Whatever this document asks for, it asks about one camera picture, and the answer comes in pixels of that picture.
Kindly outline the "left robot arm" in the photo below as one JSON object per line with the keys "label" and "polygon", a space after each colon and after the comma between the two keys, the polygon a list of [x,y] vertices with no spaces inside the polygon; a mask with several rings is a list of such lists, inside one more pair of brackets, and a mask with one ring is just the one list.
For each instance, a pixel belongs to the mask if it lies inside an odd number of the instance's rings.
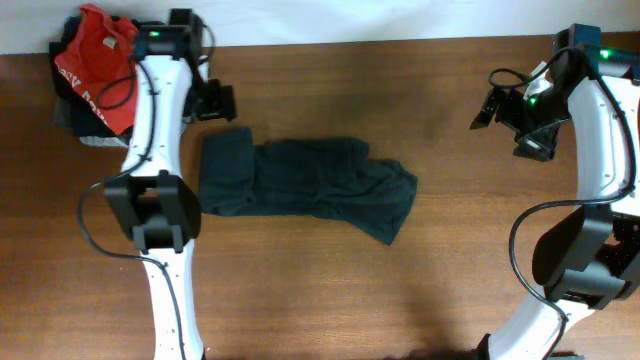
{"label": "left robot arm", "polygon": [[201,360],[192,285],[200,203],[185,183],[180,160],[191,120],[236,116],[233,89],[209,76],[204,21],[173,9],[165,25],[145,25],[134,40],[137,99],[122,170],[104,195],[137,250],[149,282],[157,359]]}

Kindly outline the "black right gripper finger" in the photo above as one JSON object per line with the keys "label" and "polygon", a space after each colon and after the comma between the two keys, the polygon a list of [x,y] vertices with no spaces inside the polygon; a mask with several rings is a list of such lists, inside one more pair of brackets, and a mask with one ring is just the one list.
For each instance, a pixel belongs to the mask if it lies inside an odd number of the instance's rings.
{"label": "black right gripper finger", "polygon": [[566,122],[567,120],[563,119],[525,132],[523,135],[517,134],[517,146],[513,155],[539,162],[552,160],[556,153],[559,129]]}
{"label": "black right gripper finger", "polygon": [[499,90],[493,88],[490,90],[484,100],[484,103],[470,125],[471,130],[488,127],[491,123],[497,109],[499,107]]}

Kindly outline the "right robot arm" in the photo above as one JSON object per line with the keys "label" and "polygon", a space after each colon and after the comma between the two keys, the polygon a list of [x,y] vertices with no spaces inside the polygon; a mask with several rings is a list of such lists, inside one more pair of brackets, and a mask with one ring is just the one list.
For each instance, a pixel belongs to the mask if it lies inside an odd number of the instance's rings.
{"label": "right robot arm", "polygon": [[526,298],[472,352],[475,359],[553,359],[577,322],[639,286],[639,56],[606,47],[596,26],[553,38],[551,58],[514,84],[493,83],[473,120],[515,134],[514,155],[549,161],[565,123],[575,131],[577,194],[532,257]]}

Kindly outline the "dark green t-shirt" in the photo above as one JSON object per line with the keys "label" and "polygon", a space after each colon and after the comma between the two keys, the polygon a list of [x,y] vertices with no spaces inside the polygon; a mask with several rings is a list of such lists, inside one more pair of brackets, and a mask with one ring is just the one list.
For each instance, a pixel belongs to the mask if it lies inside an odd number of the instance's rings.
{"label": "dark green t-shirt", "polygon": [[343,221],[389,245],[411,212],[418,179],[369,150],[350,137],[256,145],[248,128],[209,135],[200,159],[202,211]]}

